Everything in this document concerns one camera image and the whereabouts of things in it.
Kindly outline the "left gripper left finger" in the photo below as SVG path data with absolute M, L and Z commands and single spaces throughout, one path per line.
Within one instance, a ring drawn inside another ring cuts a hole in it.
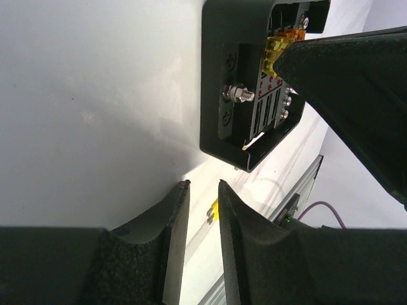
M 114 230 L 2 227 L 2 304 L 178 304 L 190 182 Z

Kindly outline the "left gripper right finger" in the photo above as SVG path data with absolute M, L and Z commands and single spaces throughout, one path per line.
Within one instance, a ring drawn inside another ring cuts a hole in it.
M 228 304 L 405 304 L 406 231 L 280 227 L 218 186 Z

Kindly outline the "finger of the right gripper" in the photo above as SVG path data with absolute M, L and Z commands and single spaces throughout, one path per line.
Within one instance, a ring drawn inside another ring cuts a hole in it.
M 297 42 L 274 69 L 405 204 L 406 27 Z

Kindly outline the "yellow blade fuse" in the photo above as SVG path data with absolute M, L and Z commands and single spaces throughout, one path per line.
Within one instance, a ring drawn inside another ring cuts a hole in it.
M 207 222 L 212 224 L 219 219 L 219 203 L 216 199 L 207 211 Z
M 262 62 L 262 72 L 276 78 L 278 74 L 275 72 L 273 65 L 281 56 L 285 49 L 295 42 L 294 38 L 284 36 L 268 37 L 265 46 L 265 56 Z

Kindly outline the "black fuse box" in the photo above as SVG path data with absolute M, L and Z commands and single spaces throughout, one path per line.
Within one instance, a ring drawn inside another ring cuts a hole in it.
M 200 149 L 253 171 L 299 123 L 304 101 L 262 72 L 268 37 L 320 34 L 329 1 L 206 1 L 202 8 Z

